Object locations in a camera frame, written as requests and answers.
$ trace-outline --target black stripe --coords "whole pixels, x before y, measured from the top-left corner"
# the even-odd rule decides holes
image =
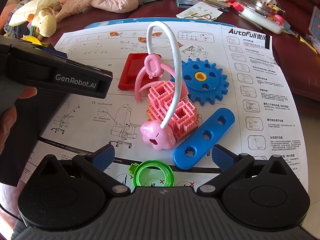
[[[55,147],[58,147],[60,149],[64,149],[66,151],[69,151],[69,152],[73,152],[73,153],[87,153],[87,154],[91,154],[92,152],[89,152],[89,151],[85,151],[85,150],[82,150],[82,149],[78,149],[78,148],[74,148],[74,147],[71,147],[69,145],[65,145],[65,144],[62,144],[62,143],[58,143],[58,142],[55,142],[55,141],[52,141],[52,140],[49,140],[49,139],[46,139],[46,138],[43,138],[43,137],[38,137],[38,140],[40,142],[43,142],[43,143],[47,143],[49,145],[52,145],[52,146],[55,146]],[[140,161],[134,161],[134,160],[128,160],[128,159],[122,159],[122,158],[118,158],[118,157],[115,157],[115,160],[113,161],[114,163],[120,163],[120,164],[123,164],[123,165],[128,165],[130,166],[131,164],[133,163],[137,163],[137,164],[141,164],[142,162]],[[210,174],[219,174],[219,173],[222,173],[222,170],[220,168],[201,168],[201,167],[193,167],[189,170],[180,170],[178,169],[176,166],[174,165],[169,165],[170,168],[173,170],[173,171],[178,171],[178,172],[191,172],[191,173],[210,173]],[[158,168],[156,167],[148,167],[149,169],[154,169],[154,170],[158,170]]]
[[[270,49],[270,35],[266,34],[266,41],[264,43],[266,49]]]

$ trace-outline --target black handheld device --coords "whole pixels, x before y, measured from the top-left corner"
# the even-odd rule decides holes
[[[280,155],[258,161],[216,145],[221,174],[193,187],[130,189],[77,155],[47,155],[18,199],[16,240],[314,240],[301,224],[310,199]]]
[[[105,98],[112,72],[87,66],[39,46],[0,36],[0,116],[25,86]]]

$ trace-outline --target hand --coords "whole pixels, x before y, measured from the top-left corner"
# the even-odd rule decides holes
[[[34,87],[26,87],[19,98],[31,98],[37,94],[37,89]],[[0,117],[0,154],[4,149],[4,143],[9,136],[10,129],[17,120],[17,110],[13,105],[8,111],[4,112]]]

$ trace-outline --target yellow gear hub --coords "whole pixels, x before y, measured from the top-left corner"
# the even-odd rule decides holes
[[[199,80],[199,81],[205,81],[207,79],[207,75],[203,72],[197,72],[195,74],[195,78],[196,80]]]

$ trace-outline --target metal screw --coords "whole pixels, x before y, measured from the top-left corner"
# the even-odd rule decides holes
[[[210,193],[210,192],[214,192],[216,190],[216,187],[212,185],[202,185],[200,187],[200,190],[204,193]]]
[[[128,187],[125,185],[116,185],[112,187],[114,193],[124,193],[128,190]]]

